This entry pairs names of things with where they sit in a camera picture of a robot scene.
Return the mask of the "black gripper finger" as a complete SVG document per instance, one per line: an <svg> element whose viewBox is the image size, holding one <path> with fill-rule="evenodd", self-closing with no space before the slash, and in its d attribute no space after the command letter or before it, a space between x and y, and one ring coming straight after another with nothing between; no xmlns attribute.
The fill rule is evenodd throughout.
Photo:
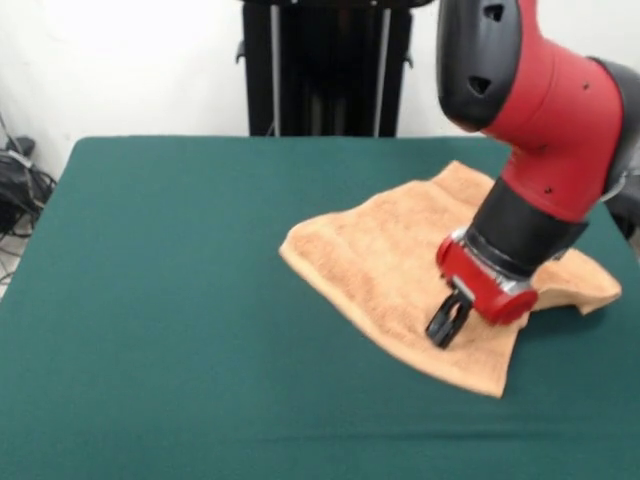
<svg viewBox="0 0 640 480"><path fill-rule="evenodd" d="M436 310L425 333L432 343L449 343L452 339L457 315L457 293L452 292Z"/></svg>
<svg viewBox="0 0 640 480"><path fill-rule="evenodd" d="M446 299L442 307L445 319L441 340L442 348L447 348L458 335L468 320L472 307L472 301L464 295L450 295Z"/></svg>

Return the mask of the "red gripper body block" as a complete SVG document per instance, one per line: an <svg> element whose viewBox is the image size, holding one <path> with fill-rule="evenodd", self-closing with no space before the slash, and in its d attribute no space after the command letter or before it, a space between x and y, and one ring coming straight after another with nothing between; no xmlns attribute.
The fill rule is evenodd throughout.
<svg viewBox="0 0 640 480"><path fill-rule="evenodd" d="M439 313L445 317L455 305L463 306L456 320L475 310L490 325L509 325L529 313L538 293L529 280L516 280L499 273L467 247L463 233L448 235L436 252L436 265L451 289Z"/></svg>

